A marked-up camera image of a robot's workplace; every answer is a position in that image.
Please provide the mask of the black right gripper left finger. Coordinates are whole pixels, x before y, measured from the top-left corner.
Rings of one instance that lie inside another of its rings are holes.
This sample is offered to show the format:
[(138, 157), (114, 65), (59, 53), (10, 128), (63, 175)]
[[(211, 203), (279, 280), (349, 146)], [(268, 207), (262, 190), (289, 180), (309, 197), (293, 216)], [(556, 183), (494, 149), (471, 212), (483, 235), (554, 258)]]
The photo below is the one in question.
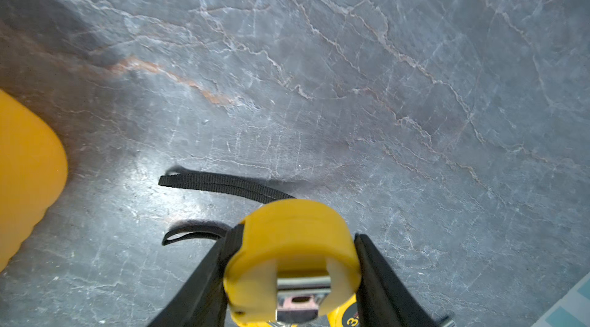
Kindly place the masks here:
[(179, 223), (161, 242), (167, 246), (186, 239), (211, 239), (213, 247), (186, 283), (150, 326), (223, 326), (228, 305), (224, 291), (224, 271), (241, 248), (244, 225), (223, 223)]

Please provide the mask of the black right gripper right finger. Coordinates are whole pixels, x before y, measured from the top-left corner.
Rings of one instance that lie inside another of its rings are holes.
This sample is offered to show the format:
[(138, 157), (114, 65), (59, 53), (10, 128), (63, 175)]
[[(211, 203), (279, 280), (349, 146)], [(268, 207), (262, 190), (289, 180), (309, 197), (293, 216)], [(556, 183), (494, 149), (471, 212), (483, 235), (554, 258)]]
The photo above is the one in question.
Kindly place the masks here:
[(362, 326), (437, 327), (367, 235), (356, 234), (354, 245), (362, 276), (356, 291)]

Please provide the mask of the yellow tape measure small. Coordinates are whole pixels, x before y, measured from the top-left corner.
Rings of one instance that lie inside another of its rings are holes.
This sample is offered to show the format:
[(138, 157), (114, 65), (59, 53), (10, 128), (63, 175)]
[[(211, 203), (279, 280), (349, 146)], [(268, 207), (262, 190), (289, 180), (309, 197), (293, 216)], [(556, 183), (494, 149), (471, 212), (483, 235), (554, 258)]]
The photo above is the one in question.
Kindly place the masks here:
[(168, 174), (159, 184), (261, 204), (239, 222), (242, 246), (224, 271), (226, 319), (239, 326), (300, 326), (356, 295), (361, 269), (353, 237), (327, 205), (220, 173)]

